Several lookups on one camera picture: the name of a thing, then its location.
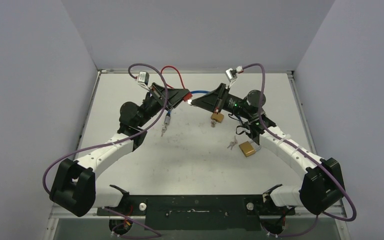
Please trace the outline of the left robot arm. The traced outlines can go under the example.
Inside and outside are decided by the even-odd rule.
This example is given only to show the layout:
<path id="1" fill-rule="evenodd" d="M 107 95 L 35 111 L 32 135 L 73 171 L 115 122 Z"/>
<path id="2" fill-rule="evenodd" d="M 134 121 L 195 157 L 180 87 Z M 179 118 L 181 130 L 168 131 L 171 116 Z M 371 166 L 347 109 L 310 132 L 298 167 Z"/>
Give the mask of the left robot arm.
<path id="1" fill-rule="evenodd" d="M 93 151 L 71 160 L 64 157 L 59 163 L 49 198 L 77 217 L 92 208 L 109 207 L 116 215 L 129 210 L 124 198 L 129 192 L 111 184 L 98 187 L 99 176 L 121 157 L 134 152 L 144 141 L 147 131 L 142 127 L 155 115 L 176 108 L 192 97 L 188 89 L 164 89 L 153 83 L 141 105 L 128 101 L 120 107 L 119 129 L 110 140 Z"/>

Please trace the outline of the red cable padlock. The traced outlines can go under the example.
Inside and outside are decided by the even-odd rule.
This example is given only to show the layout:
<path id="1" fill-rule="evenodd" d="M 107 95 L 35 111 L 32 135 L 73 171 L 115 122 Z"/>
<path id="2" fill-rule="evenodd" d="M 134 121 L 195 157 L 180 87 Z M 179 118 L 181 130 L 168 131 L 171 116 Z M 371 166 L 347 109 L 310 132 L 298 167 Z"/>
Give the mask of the red cable padlock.
<path id="1" fill-rule="evenodd" d="M 183 81 L 183 78 L 182 78 L 182 75 L 181 75 L 180 71 L 175 66 L 173 66 L 173 65 L 165 65 L 165 66 L 162 67 L 160 72 L 163 73 L 163 71 L 165 69 L 173 69 L 178 74 L 178 77 L 179 77 L 179 80 L 180 80 L 182 88 L 186 89 L 184 81 Z M 187 102 L 188 100 L 190 100 L 192 98 L 192 96 L 193 95 L 192 95 L 191 92 L 187 93 L 186 96 L 183 97 L 183 101 Z"/>

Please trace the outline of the blue cable lock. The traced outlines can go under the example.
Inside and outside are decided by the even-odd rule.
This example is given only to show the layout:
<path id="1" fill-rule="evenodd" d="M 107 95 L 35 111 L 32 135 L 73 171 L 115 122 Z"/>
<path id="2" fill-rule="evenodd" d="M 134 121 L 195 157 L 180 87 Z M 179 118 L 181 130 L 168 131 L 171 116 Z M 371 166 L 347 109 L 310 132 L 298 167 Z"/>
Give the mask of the blue cable lock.
<path id="1" fill-rule="evenodd" d="M 210 91 L 208 90 L 193 90 L 191 91 L 192 93 L 192 96 L 195 95 L 195 94 L 203 94 L 203 96 L 205 94 L 208 94 Z M 243 131 L 241 132 L 236 132 L 237 135 L 241 135 L 245 132 L 249 132 L 250 129 L 249 127 L 245 124 L 245 122 L 242 120 L 240 114 L 239 114 L 239 108 L 241 106 L 241 102 L 243 101 L 243 99 L 237 97 L 237 96 L 234 96 L 232 94 L 229 94 L 228 97 L 227 97 L 227 101 L 226 101 L 226 104 L 225 104 L 225 107 L 223 108 L 224 111 L 227 111 L 229 114 L 228 116 L 236 121 L 239 122 L 239 125 L 236 127 L 237 129 L 238 128 L 242 128 Z"/>

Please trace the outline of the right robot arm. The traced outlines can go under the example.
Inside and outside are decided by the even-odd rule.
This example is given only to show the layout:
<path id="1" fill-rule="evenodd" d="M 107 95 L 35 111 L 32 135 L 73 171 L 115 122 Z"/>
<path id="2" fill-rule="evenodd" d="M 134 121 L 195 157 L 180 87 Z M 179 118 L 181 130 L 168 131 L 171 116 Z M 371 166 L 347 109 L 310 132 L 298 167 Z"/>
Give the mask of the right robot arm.
<path id="1" fill-rule="evenodd" d="M 227 111 L 240 118 L 240 126 L 250 138 L 247 146 L 263 147 L 283 160 L 301 179 L 300 186 L 278 184 L 263 193 L 264 211 L 276 214 L 282 207 L 304 207 L 319 215 L 343 196 L 345 188 L 340 164 L 313 154 L 270 120 L 262 106 L 266 97 L 260 90 L 251 90 L 244 98 L 229 93 L 222 83 L 213 91 L 193 99 L 194 107 L 219 114 Z"/>

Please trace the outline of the brass padlock long shackle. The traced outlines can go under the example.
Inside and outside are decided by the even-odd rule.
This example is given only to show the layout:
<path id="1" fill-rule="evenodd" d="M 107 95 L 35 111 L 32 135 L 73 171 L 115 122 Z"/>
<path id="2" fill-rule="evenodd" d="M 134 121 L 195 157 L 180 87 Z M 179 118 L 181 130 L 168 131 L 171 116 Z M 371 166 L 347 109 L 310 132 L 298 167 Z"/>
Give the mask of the brass padlock long shackle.
<path id="1" fill-rule="evenodd" d="M 222 113 L 214 112 L 212 113 L 210 119 L 216 123 L 222 123 L 224 120 L 224 115 Z"/>

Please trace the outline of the blue lock keys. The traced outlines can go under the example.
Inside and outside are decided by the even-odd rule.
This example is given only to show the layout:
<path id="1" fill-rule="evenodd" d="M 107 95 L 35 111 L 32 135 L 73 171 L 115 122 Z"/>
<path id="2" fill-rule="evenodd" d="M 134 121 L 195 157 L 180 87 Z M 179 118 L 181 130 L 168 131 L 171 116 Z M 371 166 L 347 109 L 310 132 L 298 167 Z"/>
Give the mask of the blue lock keys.
<path id="1" fill-rule="evenodd" d="M 163 137 L 164 136 L 164 134 L 165 134 L 165 132 L 167 131 L 167 126 L 166 125 L 164 125 L 163 127 L 162 127 L 162 129 L 161 129 L 161 137 Z"/>

